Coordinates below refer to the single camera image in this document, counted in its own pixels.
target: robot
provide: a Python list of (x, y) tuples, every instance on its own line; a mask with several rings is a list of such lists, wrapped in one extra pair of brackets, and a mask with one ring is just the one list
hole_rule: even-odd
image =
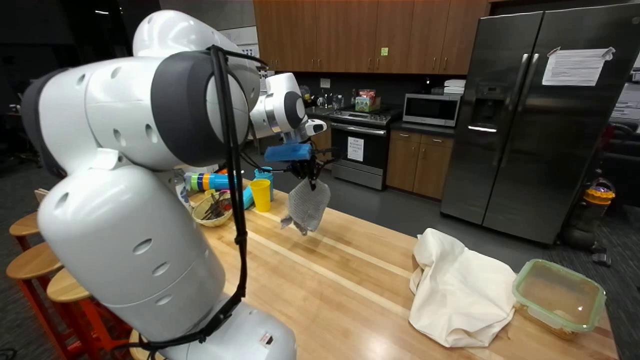
[(29, 87), (25, 128), (46, 169), (64, 177), (38, 226), (78, 282), (167, 359), (295, 359), (284, 323), (228, 305), (224, 269), (173, 191), (173, 170), (224, 162), (225, 134), (243, 142), (249, 121), (254, 136), (294, 140), (326, 124), (306, 119), (292, 74), (267, 78), (260, 96), (256, 63), (228, 56), (236, 131), (226, 133), (221, 79), (203, 51), (212, 44), (240, 53), (199, 20), (162, 10), (138, 27), (133, 57), (58, 70)]

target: butcher block countertop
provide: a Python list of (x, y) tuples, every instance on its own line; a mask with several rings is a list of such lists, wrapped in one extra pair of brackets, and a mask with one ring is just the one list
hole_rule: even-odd
[[(487, 348), (445, 348), (408, 321), (416, 238), (333, 209), (326, 210), (320, 228), (308, 236), (293, 226), (280, 230), (286, 199), (286, 193), (275, 190), (270, 212), (245, 211), (245, 301), (293, 329), (298, 359), (618, 358), (606, 314), (593, 332), (573, 341), (516, 313)], [(225, 267), (225, 292), (231, 294), (240, 265), (233, 219), (201, 229)]]

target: yellow cup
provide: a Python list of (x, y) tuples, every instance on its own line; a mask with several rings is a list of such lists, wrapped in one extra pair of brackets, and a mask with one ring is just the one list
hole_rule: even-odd
[(249, 183), (255, 209), (265, 213), (271, 209), (271, 181), (267, 179), (256, 179)]

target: stove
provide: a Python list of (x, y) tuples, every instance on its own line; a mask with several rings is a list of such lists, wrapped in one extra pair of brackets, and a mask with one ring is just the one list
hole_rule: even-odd
[(340, 160), (332, 175), (370, 188), (384, 189), (389, 147), (389, 123), (402, 116), (401, 108), (380, 108), (364, 113), (352, 108), (327, 114), (331, 119), (332, 147)]

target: backsplash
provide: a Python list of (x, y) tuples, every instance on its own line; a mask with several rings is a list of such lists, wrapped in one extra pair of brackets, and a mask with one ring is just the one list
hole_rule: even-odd
[[(466, 76), (422, 75), (422, 74), (376, 74), (345, 72), (294, 72), (298, 85), (307, 85), (312, 95), (340, 94), (344, 105), (351, 103), (353, 89), (375, 89), (382, 97), (382, 105), (403, 105), (408, 92), (430, 92), (433, 87), (443, 86), (448, 79), (465, 79)], [(329, 88), (320, 87), (320, 79), (331, 81)]]

